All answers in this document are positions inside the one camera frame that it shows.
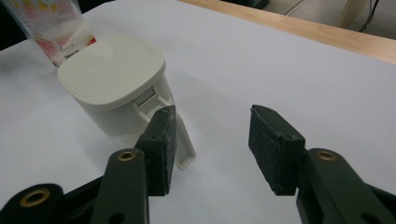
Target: snack package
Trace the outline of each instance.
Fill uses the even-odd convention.
[[[96,40],[77,0],[1,0],[15,21],[59,67]]]

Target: brass screw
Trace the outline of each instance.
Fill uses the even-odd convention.
[[[129,152],[129,151],[122,152],[118,156],[119,161],[130,161],[130,160],[133,160],[135,157],[136,157],[136,154],[134,152]]]
[[[337,159],[334,154],[328,151],[319,151],[317,154],[324,161],[335,161],[335,159]]]
[[[48,189],[34,189],[29,193],[25,194],[20,200],[21,207],[33,207],[43,203],[50,196]]]

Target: black cable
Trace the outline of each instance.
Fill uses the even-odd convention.
[[[374,13],[375,13],[376,5],[378,5],[378,2],[379,2],[379,0],[375,1],[374,6],[373,6],[373,10],[371,11],[371,14],[370,14],[369,18],[367,19],[367,22],[364,23],[364,25],[359,29],[359,32],[363,32],[367,28],[367,26],[370,24],[370,22],[373,20],[373,16],[374,16]]]

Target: container lid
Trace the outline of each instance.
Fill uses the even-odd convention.
[[[163,53],[129,35],[98,41],[67,59],[58,78],[78,102],[92,109],[124,105],[163,74]]]

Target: white tabletop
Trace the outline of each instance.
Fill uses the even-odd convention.
[[[173,0],[118,0],[84,17],[99,41],[135,35],[163,50],[197,152],[168,196],[149,198],[151,223],[300,222],[295,197],[274,195],[248,149],[253,104],[396,194],[396,64]],[[84,185],[117,149],[39,49],[0,51],[1,207],[34,184]]]

